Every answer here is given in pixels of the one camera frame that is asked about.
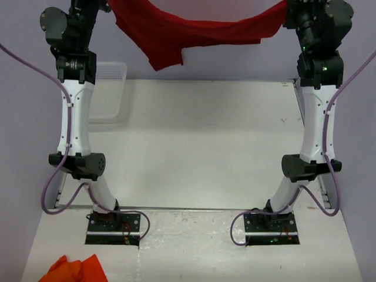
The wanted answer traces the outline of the red t shirt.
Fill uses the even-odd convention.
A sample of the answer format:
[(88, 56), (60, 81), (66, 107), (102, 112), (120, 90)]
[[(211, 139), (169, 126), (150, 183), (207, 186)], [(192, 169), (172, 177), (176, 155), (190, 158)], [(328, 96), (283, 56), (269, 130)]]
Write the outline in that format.
[(150, 1), (109, 1), (116, 24), (146, 55), (155, 71), (183, 65), (185, 48), (255, 45), (286, 22), (287, 1), (237, 22), (197, 21), (165, 12)]

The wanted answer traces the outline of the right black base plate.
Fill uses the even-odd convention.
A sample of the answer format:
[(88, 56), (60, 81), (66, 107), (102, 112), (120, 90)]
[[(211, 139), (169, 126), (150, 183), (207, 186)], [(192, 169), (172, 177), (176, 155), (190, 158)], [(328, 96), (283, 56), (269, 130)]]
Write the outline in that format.
[(276, 216), (246, 214), (243, 220), (248, 246), (300, 244), (293, 212)]

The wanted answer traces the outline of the white plastic basket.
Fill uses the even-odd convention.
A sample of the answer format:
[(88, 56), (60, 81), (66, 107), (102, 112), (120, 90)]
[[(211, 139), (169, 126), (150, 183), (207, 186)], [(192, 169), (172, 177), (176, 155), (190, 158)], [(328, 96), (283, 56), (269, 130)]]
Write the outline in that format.
[(123, 99), (127, 65), (122, 62), (98, 62), (96, 84), (90, 102), (89, 123), (115, 123)]

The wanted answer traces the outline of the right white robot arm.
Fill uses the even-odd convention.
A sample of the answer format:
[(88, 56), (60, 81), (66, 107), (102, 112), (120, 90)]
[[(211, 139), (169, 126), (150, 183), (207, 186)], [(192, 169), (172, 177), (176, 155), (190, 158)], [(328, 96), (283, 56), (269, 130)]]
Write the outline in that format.
[(284, 177), (263, 212), (289, 214), (302, 190), (322, 174), (342, 169), (333, 145), (335, 103), (343, 84), (344, 61), (338, 51), (352, 28), (354, 10), (346, 1), (288, 1), (284, 27), (296, 31), (297, 61), (304, 104), (300, 153), (281, 160)]

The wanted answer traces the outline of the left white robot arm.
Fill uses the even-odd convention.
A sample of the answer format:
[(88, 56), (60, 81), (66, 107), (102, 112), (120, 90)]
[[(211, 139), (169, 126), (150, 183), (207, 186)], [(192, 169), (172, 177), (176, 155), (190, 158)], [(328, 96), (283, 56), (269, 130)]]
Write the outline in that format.
[(107, 1), (71, 1), (68, 13), (46, 8), (40, 26), (55, 57), (58, 86), (62, 88), (61, 138), (56, 153), (49, 155), (49, 164), (79, 181), (97, 216), (110, 216), (119, 212), (119, 204), (103, 177), (105, 155), (93, 153), (89, 141), (97, 63), (89, 43), (99, 11), (111, 11)]

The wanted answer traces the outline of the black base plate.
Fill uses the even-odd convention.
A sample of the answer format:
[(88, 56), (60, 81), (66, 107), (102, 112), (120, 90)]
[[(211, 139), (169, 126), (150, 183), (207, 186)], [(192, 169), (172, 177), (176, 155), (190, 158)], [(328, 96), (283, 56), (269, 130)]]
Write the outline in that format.
[(86, 245), (137, 246), (140, 244), (140, 214), (87, 214)]
[(300, 244), (293, 212), (276, 216), (246, 214), (243, 220), (248, 246)]

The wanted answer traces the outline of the orange cloth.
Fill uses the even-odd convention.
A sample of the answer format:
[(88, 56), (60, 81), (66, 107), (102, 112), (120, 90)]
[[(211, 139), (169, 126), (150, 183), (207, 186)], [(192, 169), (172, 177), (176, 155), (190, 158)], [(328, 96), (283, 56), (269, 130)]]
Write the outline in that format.
[(95, 254), (84, 261), (69, 261), (64, 255), (51, 265), (48, 272), (39, 281), (107, 282), (108, 278)]

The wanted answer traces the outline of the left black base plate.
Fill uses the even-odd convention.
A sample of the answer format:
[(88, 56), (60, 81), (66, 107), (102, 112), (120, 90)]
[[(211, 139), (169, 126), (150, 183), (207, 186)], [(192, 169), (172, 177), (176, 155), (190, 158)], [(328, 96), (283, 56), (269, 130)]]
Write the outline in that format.
[(87, 214), (86, 245), (137, 246), (140, 244), (140, 214)]

